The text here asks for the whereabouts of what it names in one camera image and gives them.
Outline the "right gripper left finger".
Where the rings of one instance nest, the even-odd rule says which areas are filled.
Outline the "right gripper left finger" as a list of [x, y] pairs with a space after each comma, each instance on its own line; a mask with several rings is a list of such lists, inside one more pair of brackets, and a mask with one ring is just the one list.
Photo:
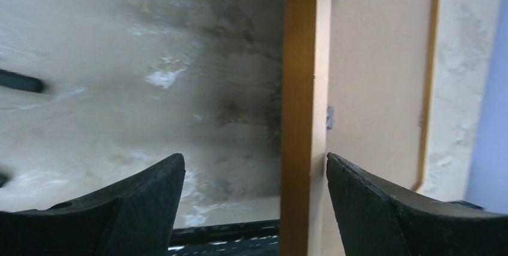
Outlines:
[[185, 179], [181, 154], [46, 210], [1, 213], [2, 255], [165, 255]]

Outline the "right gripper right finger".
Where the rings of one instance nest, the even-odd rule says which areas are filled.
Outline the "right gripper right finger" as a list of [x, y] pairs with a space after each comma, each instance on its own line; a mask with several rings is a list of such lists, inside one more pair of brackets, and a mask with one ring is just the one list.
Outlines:
[[506, 255], [507, 215], [420, 195], [329, 153], [328, 190], [347, 255]]

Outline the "wooden picture frame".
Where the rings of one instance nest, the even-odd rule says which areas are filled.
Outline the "wooden picture frame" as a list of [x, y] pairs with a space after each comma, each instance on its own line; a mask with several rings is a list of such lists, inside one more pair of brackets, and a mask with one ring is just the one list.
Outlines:
[[285, 0], [281, 255], [343, 255], [328, 152], [421, 185], [434, 3]]

